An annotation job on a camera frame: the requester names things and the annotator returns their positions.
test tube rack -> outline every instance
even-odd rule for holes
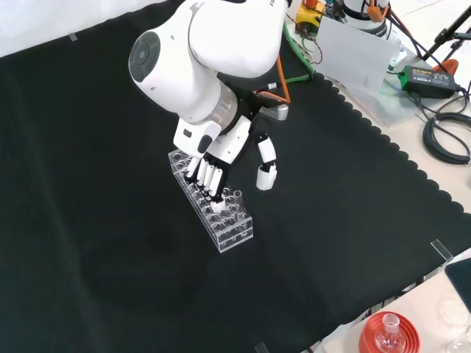
[[[216,213],[210,205],[210,199],[204,196],[199,186],[189,185],[185,181],[191,157],[176,150],[169,153],[169,159],[175,178],[219,252],[225,252],[253,237],[252,217],[242,204],[236,203],[233,189],[229,185],[224,187],[222,193],[226,207],[220,213]]]

power adapter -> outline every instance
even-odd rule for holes
[[[453,75],[407,65],[399,75],[401,89],[424,98],[450,98],[460,90]]]

yellow device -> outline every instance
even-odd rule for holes
[[[319,30],[322,13],[324,13],[325,3],[317,2],[314,6],[309,6],[311,1],[303,0],[296,14],[296,23],[307,33]]]

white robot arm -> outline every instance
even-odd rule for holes
[[[253,94],[236,95],[217,73],[265,74],[280,50],[288,2],[187,0],[132,48],[129,68],[136,85],[180,117],[174,144],[193,157],[187,181],[215,203],[222,200],[228,168],[247,145],[260,109]],[[263,159],[257,186],[268,190],[277,175],[275,148],[268,136],[257,142]]]

test tube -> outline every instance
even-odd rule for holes
[[[240,190],[234,191],[234,201],[236,202],[236,204],[238,204],[239,209],[243,207],[242,191]]]

